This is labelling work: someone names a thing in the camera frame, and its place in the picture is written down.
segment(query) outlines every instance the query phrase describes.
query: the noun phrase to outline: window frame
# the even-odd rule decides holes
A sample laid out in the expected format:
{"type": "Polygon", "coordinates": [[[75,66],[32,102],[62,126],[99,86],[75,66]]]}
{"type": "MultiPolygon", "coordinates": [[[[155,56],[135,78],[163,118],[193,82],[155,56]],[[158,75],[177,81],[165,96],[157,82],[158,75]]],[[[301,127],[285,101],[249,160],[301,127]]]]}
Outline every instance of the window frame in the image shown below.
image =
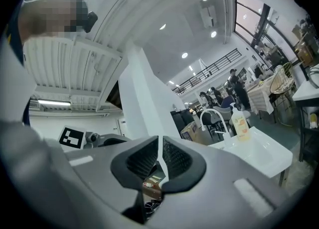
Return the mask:
{"type": "MultiPolygon", "coordinates": [[[[250,7],[244,5],[241,2],[238,2],[237,0],[235,0],[235,24],[234,24],[234,32],[240,36],[246,43],[249,44],[250,47],[252,47],[255,52],[259,55],[259,57],[262,59],[262,61],[265,63],[264,59],[261,57],[261,55],[259,54],[259,52],[255,49],[255,46],[258,44],[258,42],[260,41],[260,39],[262,38],[263,35],[265,35],[268,38],[267,33],[265,32],[265,28],[267,26],[267,24],[269,26],[271,26],[286,42],[287,44],[290,46],[290,48],[292,49],[292,51],[295,53],[296,57],[298,58],[296,52],[295,52],[295,48],[293,47],[293,45],[289,42],[289,40],[282,34],[281,31],[278,30],[278,28],[275,26],[274,23],[272,23],[270,20],[267,19],[268,14],[270,11],[270,7],[266,4],[263,4],[263,9],[261,14],[258,13],[257,11],[251,9],[250,7]],[[252,11],[253,13],[257,14],[258,16],[260,16],[259,19],[259,23],[257,26],[257,32],[255,34],[252,34],[251,32],[249,32],[245,27],[243,27],[241,24],[239,24],[236,19],[237,19],[237,4],[247,8],[248,10],[252,11]],[[236,31],[236,25],[240,26],[242,29],[244,29],[246,32],[248,32],[248,34],[250,34],[253,37],[253,41],[250,43],[247,39],[245,39],[240,33],[238,33],[236,31]]],[[[277,45],[279,52],[281,53],[281,55],[287,59],[287,61],[290,62],[290,60],[286,57],[286,55],[283,53],[283,51],[281,50],[281,48],[277,45]]],[[[299,60],[296,60],[293,65],[297,64],[299,62],[299,60]]]]}

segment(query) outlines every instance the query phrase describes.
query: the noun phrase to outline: white sink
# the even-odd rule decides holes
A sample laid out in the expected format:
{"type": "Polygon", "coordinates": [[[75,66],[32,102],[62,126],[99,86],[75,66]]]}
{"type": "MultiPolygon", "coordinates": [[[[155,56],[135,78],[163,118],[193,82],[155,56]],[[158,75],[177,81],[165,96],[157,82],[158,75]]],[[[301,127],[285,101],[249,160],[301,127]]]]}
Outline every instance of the white sink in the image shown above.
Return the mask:
{"type": "Polygon", "coordinates": [[[225,147],[224,141],[210,145],[223,149],[243,159],[251,166],[272,178],[286,170],[292,163],[293,154],[281,144],[255,127],[249,129],[251,139],[239,142],[237,137],[231,138],[232,147],[225,147]]]}

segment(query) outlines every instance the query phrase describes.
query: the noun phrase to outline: fluorescent light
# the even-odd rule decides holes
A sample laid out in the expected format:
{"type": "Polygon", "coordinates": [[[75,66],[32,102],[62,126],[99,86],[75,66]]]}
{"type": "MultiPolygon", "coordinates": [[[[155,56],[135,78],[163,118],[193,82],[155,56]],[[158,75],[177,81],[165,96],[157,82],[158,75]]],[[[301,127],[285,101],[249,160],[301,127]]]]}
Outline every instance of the fluorescent light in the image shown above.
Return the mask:
{"type": "Polygon", "coordinates": [[[57,102],[57,101],[50,101],[50,100],[38,100],[38,102],[40,104],[71,106],[70,102],[57,102]]]}
{"type": "Polygon", "coordinates": [[[210,37],[214,38],[215,36],[217,35],[217,32],[216,31],[213,31],[210,35],[210,37]]]}

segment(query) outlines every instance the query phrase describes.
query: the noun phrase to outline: soap dispenser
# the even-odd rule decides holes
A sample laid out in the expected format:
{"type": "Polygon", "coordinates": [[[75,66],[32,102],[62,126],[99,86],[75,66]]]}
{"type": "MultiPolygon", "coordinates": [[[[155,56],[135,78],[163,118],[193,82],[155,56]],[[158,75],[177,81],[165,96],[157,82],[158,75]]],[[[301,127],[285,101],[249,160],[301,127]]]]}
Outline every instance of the soap dispenser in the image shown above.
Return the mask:
{"type": "Polygon", "coordinates": [[[231,120],[233,121],[234,127],[236,129],[238,141],[250,140],[251,136],[244,113],[242,111],[239,111],[234,106],[235,103],[231,103],[230,105],[233,107],[233,115],[231,116],[231,120]]]}

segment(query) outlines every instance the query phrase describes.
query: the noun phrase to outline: white tablecloth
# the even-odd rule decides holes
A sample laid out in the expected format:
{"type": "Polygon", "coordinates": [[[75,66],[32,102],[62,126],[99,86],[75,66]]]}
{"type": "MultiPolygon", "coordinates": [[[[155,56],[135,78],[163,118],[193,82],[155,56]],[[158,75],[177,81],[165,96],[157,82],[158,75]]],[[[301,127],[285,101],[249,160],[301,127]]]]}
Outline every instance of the white tablecloth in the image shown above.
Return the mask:
{"type": "Polygon", "coordinates": [[[273,77],[266,79],[262,85],[256,86],[247,91],[251,111],[258,114],[258,111],[266,111],[271,114],[274,111],[270,103],[270,85],[273,77]]]}

